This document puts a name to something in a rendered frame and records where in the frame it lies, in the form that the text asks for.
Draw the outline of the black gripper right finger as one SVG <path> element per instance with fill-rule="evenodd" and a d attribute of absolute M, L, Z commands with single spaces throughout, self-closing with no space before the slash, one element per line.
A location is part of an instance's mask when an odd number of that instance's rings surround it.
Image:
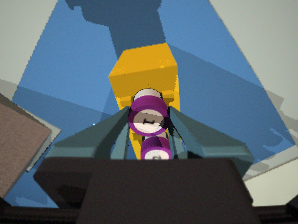
<path fill-rule="evenodd" d="M 173 106 L 168 106 L 168 112 L 171 159 L 228 158 L 244 177 L 254 162 L 245 143 L 184 115 Z"/>

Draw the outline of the blue flat mat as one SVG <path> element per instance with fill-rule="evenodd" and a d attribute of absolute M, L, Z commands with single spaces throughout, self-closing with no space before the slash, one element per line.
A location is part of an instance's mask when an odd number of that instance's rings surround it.
<path fill-rule="evenodd" d="M 208 0 L 58 0 L 12 102 L 62 131 L 6 202 L 59 208 L 33 174 L 54 143 L 120 111 L 108 76 L 123 51 L 162 43 L 181 113 L 244 142 L 252 165 L 296 145 Z"/>

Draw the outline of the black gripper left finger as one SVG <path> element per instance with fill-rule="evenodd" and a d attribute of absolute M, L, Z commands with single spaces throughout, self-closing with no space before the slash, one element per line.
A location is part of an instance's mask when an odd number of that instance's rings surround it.
<path fill-rule="evenodd" d="M 125 106 L 113 116 L 53 144 L 45 158 L 127 159 L 130 135 L 129 110 L 130 107 Z M 111 154 L 111 148 L 116 140 Z"/>

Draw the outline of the purple screw cap with number 1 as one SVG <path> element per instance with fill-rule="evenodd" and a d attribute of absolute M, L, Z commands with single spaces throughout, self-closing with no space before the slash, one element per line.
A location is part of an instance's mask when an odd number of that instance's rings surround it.
<path fill-rule="evenodd" d="M 169 126 L 166 103 L 153 95 L 141 96 L 133 101 L 128 115 L 129 127 L 145 137 L 157 136 Z"/>

